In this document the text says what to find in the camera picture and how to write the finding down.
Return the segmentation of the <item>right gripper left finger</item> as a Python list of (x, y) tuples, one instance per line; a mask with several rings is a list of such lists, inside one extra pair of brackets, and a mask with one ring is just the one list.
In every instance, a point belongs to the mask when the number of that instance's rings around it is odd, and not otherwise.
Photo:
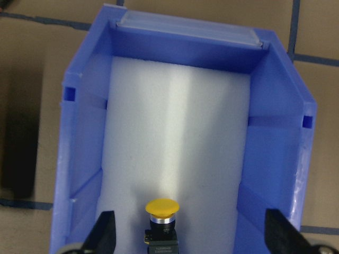
[(113, 254), (116, 248), (116, 226), (114, 211), (100, 214), (92, 230), (82, 244), (81, 253)]

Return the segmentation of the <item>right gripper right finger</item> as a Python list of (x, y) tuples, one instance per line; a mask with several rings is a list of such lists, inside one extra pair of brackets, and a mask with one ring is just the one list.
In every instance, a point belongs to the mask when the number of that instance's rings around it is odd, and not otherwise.
[(270, 253), (315, 253), (312, 245), (278, 209), (267, 209), (264, 241)]

